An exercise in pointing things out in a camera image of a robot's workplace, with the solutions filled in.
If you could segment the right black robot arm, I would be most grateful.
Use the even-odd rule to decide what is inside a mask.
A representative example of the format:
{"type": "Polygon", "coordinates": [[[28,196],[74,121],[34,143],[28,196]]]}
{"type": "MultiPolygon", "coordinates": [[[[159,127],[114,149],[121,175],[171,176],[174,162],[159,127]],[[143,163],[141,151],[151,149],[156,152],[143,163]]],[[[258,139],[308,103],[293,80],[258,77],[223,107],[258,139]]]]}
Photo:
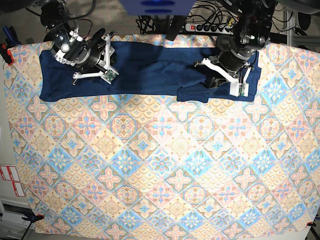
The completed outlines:
{"type": "Polygon", "coordinates": [[[111,46],[113,32],[106,33],[99,29],[93,36],[82,37],[78,21],[84,20],[96,7],[94,0],[88,13],[75,16],[70,13],[64,0],[38,0],[33,6],[40,7],[41,13],[25,9],[40,17],[41,24],[48,30],[47,37],[53,41],[51,52],[53,58],[63,65],[78,69],[72,78],[72,84],[86,78],[101,78],[108,84],[119,75],[112,66],[115,49],[111,46]]]}

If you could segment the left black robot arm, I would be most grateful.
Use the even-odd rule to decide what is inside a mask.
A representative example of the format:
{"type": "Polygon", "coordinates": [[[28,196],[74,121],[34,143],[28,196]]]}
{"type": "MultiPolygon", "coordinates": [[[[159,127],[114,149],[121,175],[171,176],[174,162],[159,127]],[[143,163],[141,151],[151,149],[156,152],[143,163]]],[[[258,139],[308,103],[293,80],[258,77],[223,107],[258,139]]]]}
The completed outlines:
{"type": "Polygon", "coordinates": [[[220,49],[216,56],[195,62],[195,67],[207,67],[210,76],[205,81],[208,89],[229,86],[229,94],[235,97],[249,95],[250,73],[255,69],[251,57],[270,41],[274,0],[222,0],[220,3],[238,17],[232,28],[233,35],[222,34],[215,45],[220,49]]]}

